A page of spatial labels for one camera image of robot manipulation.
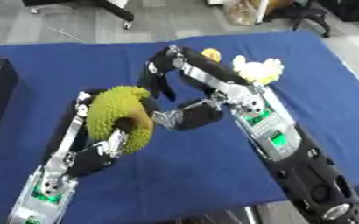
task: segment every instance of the black chair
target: black chair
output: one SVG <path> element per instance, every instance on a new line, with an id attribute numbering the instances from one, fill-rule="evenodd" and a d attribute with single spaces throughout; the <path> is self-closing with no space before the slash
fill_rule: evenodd
<path id="1" fill-rule="evenodd" d="M 295 32 L 299 29 L 304 19 L 309 19 L 325 29 L 321 35 L 323 38 L 329 38 L 331 27 L 325 21 L 327 11 L 312 7 L 313 0 L 308 0 L 306 4 L 293 3 L 292 5 L 274 10 L 265 21 L 272 21 L 274 18 L 289 18 L 292 20 L 292 30 Z"/>

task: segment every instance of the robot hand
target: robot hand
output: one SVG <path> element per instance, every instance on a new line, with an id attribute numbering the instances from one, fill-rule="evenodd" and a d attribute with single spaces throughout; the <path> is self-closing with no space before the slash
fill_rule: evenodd
<path id="1" fill-rule="evenodd" d="M 165 73 L 176 69 L 187 84 L 204 91 L 207 98 L 155 113 L 152 118 L 169 129 L 181 130 L 182 124 L 187 124 L 186 130 L 213 122 L 208 119 L 208 111 L 220 112 L 221 106 L 228 107 L 248 137 L 246 141 L 252 143 L 271 176 L 309 223 L 359 224 L 359 196 L 355 189 L 264 85 L 278 79 L 283 70 L 280 61 L 243 63 L 244 59 L 236 59 L 235 72 L 188 48 L 166 48 L 147 62 L 139 85 L 156 97 L 162 92 L 173 101 L 175 93 Z M 184 115 L 193 109 L 198 113 Z M 199 121 L 203 114 L 205 120 Z"/>

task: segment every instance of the blue tablecloth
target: blue tablecloth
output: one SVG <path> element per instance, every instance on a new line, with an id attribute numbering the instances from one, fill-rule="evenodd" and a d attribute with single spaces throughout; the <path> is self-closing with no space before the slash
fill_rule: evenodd
<path id="1" fill-rule="evenodd" d="M 278 58 L 273 84 L 292 115 L 359 189 L 359 81 L 310 33 L 186 38 L 213 47 L 229 63 Z M 144 62 L 168 43 L 0 46 L 18 83 L 0 126 L 0 221 L 39 164 L 66 105 L 78 91 L 135 84 Z M 179 102 L 202 96 L 172 75 Z M 174 103 L 159 99 L 164 109 Z M 64 223 L 137 223 L 283 200 L 232 118 L 188 132 L 157 127 L 151 143 L 115 166 L 81 180 Z"/>

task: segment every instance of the white flower toy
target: white flower toy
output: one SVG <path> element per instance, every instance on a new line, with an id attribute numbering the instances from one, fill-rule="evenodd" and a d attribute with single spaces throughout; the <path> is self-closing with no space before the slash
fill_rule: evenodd
<path id="1" fill-rule="evenodd" d="M 246 62 L 242 55 L 237 55 L 233 59 L 233 66 L 234 71 L 245 80 L 258 81 L 263 85 L 277 81 L 285 68 L 279 59 L 268 59 L 264 63 Z"/>

